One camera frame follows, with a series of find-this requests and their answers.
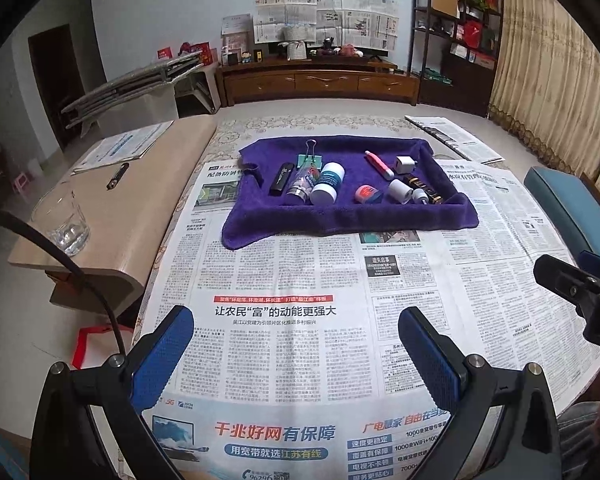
metal bolt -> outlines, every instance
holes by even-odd
[[[540,375],[542,373],[542,367],[538,363],[529,363],[527,368],[529,368],[529,371],[533,375]]]
[[[113,368],[120,368],[125,362],[125,357],[122,354],[113,354],[107,362]]]
[[[58,375],[62,370],[64,370],[64,363],[62,361],[58,361],[57,363],[53,363],[49,371],[53,375]]]
[[[484,366],[484,357],[478,354],[471,354],[466,357],[467,362],[474,368],[482,368]]]

black tube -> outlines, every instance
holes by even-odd
[[[118,343],[118,351],[122,355],[126,355],[125,343],[122,341],[122,335],[120,334],[120,327],[118,326],[116,316],[113,314],[113,310],[109,306],[109,303],[107,303],[107,300],[102,293],[87,280],[87,276],[85,275],[84,271],[78,267],[70,257],[56,247],[51,240],[48,240],[48,238],[46,238],[42,233],[36,231],[29,224],[23,222],[11,213],[0,211],[0,227],[4,227],[5,229],[20,235],[29,240],[31,243],[37,245],[40,249],[45,251],[45,253],[49,254],[60,264],[65,266],[67,270],[76,277],[79,285],[82,285],[84,288],[91,291],[91,293],[102,304],[107,316],[109,316],[109,322],[111,323],[113,333],[116,337],[116,342]]]

purple towel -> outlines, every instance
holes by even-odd
[[[306,151],[309,138],[317,141],[315,154],[322,164],[338,162],[345,176],[334,205],[283,205],[282,196],[269,196],[269,187],[280,165],[296,162]],[[378,204],[359,204],[354,193],[369,184],[384,192],[388,182],[366,161],[365,150],[375,153],[391,167],[397,155],[417,161],[414,174],[443,198],[439,205],[405,204],[385,196]],[[238,184],[238,199],[222,228],[222,243],[235,250],[279,233],[333,235],[408,229],[433,231],[464,229],[478,225],[473,204],[456,188],[434,160],[433,150],[423,139],[387,137],[324,136],[276,137],[257,140],[240,150],[245,171]],[[290,177],[285,192],[295,178]]]

brown door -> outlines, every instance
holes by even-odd
[[[65,126],[70,120],[60,110],[84,95],[69,25],[31,36],[29,53],[46,116],[64,150],[80,134],[80,125],[67,130]]]

blue stool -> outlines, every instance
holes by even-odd
[[[582,251],[600,256],[600,204],[578,177],[534,167],[526,174],[525,187],[554,223],[574,258]]]

